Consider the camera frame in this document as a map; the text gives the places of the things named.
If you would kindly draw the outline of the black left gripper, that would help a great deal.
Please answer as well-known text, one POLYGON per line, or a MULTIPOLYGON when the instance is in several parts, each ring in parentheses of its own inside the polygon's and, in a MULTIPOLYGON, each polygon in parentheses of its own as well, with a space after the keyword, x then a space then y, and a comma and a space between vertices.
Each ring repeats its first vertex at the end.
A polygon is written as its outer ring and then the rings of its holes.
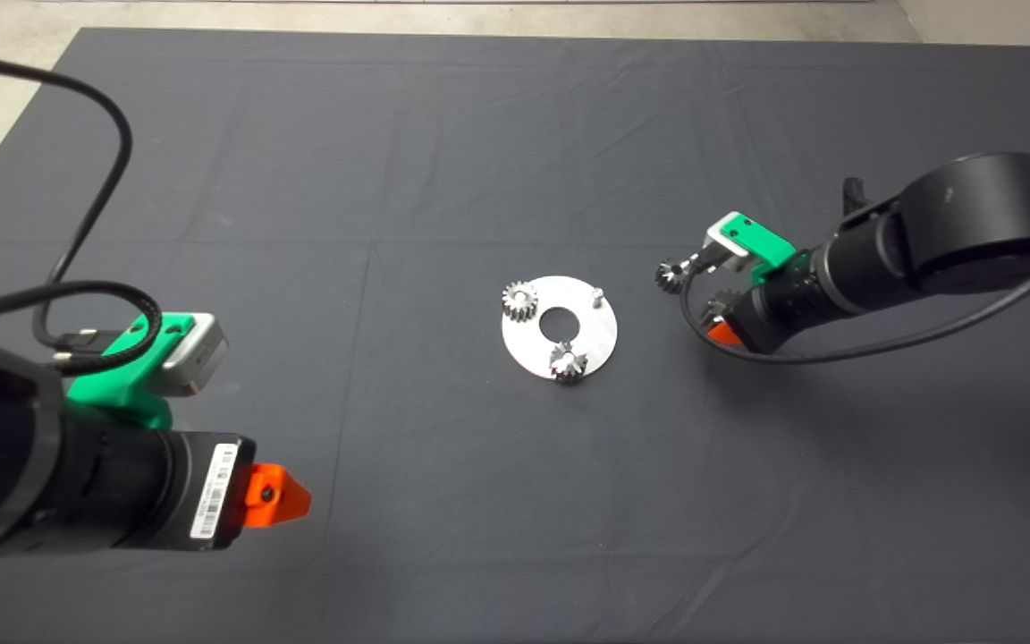
POLYGON ((311 493, 282 465, 255 463, 248 436, 91 420, 64 437, 66 551, 224 550, 244 527, 311 510, 311 493))

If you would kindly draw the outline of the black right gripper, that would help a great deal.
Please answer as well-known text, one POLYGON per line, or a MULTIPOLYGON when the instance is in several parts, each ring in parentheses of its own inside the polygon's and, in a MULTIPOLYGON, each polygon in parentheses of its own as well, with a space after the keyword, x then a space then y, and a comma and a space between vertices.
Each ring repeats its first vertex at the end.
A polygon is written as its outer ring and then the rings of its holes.
POLYGON ((812 257, 797 255, 741 294, 728 310, 728 323, 716 319, 706 335, 724 346, 772 354, 796 335, 824 325, 824 290, 812 257))

